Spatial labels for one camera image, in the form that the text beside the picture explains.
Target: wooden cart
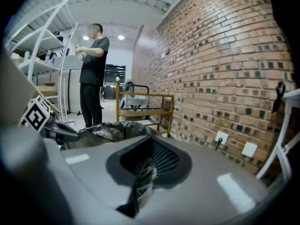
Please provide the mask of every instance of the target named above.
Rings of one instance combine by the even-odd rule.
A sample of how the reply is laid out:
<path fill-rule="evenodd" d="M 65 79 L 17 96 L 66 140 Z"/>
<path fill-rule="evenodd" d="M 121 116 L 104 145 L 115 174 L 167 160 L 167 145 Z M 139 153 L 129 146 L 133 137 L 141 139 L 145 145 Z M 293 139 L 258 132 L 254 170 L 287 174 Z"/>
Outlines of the wooden cart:
<path fill-rule="evenodd" d="M 117 89 L 116 89 L 116 114 L 117 114 L 117 122 L 120 121 L 120 117 L 143 117 L 143 116 L 160 116 L 159 123 L 148 124 L 147 126 L 157 125 L 157 131 L 160 130 L 163 115 L 169 116 L 168 128 L 166 131 L 163 131 L 162 134 L 167 133 L 167 137 L 170 136 L 172 118 L 173 118 L 173 106 L 174 106 L 174 96 L 173 95 L 165 95 L 165 94 L 151 94 L 151 93 L 137 93 L 137 92 L 120 92 L 120 79 L 117 77 Z M 142 95 L 148 97 L 162 97 L 162 104 L 160 108 L 143 108 L 143 111 L 136 111 L 136 108 L 119 108 L 119 99 L 120 95 Z M 171 108 L 169 111 L 163 109 L 164 99 L 171 98 Z"/>

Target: ceiling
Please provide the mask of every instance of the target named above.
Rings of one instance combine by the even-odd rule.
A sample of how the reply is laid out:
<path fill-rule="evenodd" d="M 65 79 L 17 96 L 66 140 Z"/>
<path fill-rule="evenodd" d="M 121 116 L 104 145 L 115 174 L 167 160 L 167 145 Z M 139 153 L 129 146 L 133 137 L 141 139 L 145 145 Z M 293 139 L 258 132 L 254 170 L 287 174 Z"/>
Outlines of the ceiling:
<path fill-rule="evenodd" d="M 15 20 L 22 21 L 24 15 L 31 17 L 62 0 L 26 0 Z M 134 46 L 140 28 L 145 25 L 156 28 L 181 0 L 69 0 L 68 7 L 80 26 L 79 36 L 86 35 L 91 23 L 100 23 L 104 27 L 104 36 L 111 42 L 123 42 Z M 119 41 L 117 36 L 125 36 Z"/>

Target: wall outlet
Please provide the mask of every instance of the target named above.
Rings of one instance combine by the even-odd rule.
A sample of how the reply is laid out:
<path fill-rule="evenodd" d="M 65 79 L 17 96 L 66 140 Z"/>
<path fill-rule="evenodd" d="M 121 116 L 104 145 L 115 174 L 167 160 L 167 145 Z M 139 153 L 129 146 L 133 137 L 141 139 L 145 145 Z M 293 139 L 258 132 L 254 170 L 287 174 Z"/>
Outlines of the wall outlet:
<path fill-rule="evenodd" d="M 219 141 L 220 137 L 223 139 L 221 144 L 225 145 L 226 140 L 228 138 L 228 134 L 218 131 L 215 141 Z"/>
<path fill-rule="evenodd" d="M 250 143 L 250 142 L 246 142 L 246 145 L 244 146 L 242 154 L 246 155 L 248 157 L 253 157 L 256 149 L 257 149 L 257 145 L 256 144 L 253 144 L 253 143 Z"/>

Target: red brick wall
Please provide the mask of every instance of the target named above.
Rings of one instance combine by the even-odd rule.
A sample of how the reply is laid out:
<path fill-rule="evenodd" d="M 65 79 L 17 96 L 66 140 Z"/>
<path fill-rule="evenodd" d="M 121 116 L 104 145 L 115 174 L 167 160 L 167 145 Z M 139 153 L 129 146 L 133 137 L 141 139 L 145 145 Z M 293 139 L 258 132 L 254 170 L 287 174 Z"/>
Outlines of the red brick wall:
<path fill-rule="evenodd" d="M 222 153 L 257 173 L 277 139 L 275 87 L 283 80 L 295 89 L 292 71 L 270 0 L 182 0 L 157 31 L 141 32 L 132 78 L 174 93 L 173 136 L 213 147 L 217 131 L 226 132 Z M 246 141 L 258 145 L 254 158 L 241 154 Z"/>

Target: black trash bag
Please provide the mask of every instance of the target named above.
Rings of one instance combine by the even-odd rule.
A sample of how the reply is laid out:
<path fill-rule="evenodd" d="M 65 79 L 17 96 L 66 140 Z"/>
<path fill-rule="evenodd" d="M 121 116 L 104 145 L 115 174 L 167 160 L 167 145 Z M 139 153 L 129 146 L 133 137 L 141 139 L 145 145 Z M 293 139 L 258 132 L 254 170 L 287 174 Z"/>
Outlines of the black trash bag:
<path fill-rule="evenodd" d="M 122 121 L 116 123 L 105 122 L 97 126 L 85 128 L 78 132 L 81 136 L 77 142 L 65 142 L 62 150 L 87 148 L 105 143 L 119 142 L 141 135 L 153 135 L 158 132 L 138 122 Z"/>

